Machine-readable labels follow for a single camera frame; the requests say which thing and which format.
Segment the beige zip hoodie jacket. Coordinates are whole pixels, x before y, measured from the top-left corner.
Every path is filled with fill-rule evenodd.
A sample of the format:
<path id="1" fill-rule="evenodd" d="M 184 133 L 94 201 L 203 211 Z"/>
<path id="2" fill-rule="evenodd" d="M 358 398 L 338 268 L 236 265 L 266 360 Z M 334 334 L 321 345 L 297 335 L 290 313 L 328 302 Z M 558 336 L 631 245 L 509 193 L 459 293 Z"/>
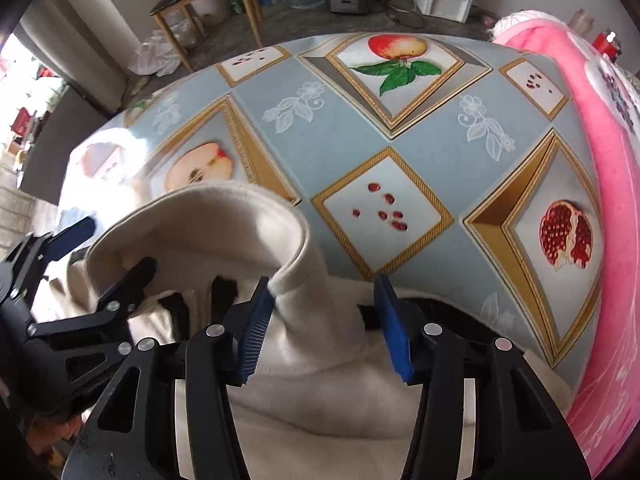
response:
<path id="1" fill-rule="evenodd" d="M 250 184 L 198 184 L 91 247 L 104 288 L 134 257 L 209 302 L 187 340 L 138 341 L 67 479 L 581 479 L 558 380 L 510 339 L 389 278 L 334 278 L 306 219 Z"/>

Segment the white plastic bag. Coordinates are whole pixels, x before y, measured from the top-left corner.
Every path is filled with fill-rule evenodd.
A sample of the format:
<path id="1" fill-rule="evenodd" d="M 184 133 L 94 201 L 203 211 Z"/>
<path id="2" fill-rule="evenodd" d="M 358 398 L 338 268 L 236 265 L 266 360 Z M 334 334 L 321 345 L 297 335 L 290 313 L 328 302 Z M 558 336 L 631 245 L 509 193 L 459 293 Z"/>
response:
<path id="1" fill-rule="evenodd" d="M 128 70 L 138 76 L 163 77 L 175 73 L 181 65 L 174 47 L 161 30 L 145 39 L 134 52 Z"/>

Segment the grey curtain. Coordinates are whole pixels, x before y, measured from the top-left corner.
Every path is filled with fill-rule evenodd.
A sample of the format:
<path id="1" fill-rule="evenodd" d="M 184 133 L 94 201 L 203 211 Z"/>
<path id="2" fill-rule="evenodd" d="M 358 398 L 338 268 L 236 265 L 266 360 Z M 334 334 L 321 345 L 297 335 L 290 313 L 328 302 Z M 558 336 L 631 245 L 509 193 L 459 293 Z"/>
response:
<path id="1" fill-rule="evenodd" d="M 122 106 L 140 40 L 113 0 L 32 0 L 13 35 L 94 106 Z"/>

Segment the fruit pattern blue tablecloth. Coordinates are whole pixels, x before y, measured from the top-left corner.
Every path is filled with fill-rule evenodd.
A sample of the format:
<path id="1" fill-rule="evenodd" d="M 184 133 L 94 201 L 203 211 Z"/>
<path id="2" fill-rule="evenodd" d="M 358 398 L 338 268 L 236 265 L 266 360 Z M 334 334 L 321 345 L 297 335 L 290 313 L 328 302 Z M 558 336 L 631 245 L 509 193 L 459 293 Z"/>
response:
<path id="1" fill-rule="evenodd" d="M 444 297 L 578 387 L 603 230 L 589 142 L 548 56 L 360 32 L 228 58 L 81 143 L 61 224 L 107 228 L 177 188 L 230 179 L 296 206 L 330 273 Z"/>

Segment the red thermos cup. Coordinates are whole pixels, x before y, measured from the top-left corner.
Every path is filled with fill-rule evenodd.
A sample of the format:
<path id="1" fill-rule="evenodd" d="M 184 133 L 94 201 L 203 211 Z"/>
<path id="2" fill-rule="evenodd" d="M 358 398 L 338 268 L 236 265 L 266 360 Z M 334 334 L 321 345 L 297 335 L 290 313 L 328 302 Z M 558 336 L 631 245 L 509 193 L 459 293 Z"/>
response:
<path id="1" fill-rule="evenodd" d="M 622 54 L 622 44 L 614 30 L 607 29 L 596 37 L 592 46 L 612 63 L 615 63 Z"/>

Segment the clear glass jar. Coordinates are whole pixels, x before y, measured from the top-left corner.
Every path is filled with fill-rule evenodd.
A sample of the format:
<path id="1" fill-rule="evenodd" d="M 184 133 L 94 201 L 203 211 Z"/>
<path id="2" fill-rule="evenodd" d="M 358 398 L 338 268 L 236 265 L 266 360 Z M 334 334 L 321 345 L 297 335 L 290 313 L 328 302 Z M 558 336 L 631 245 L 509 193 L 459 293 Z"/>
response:
<path id="1" fill-rule="evenodd" d="M 574 13 L 568 27 L 578 36 L 586 38 L 593 29 L 594 18 L 584 9 Z"/>

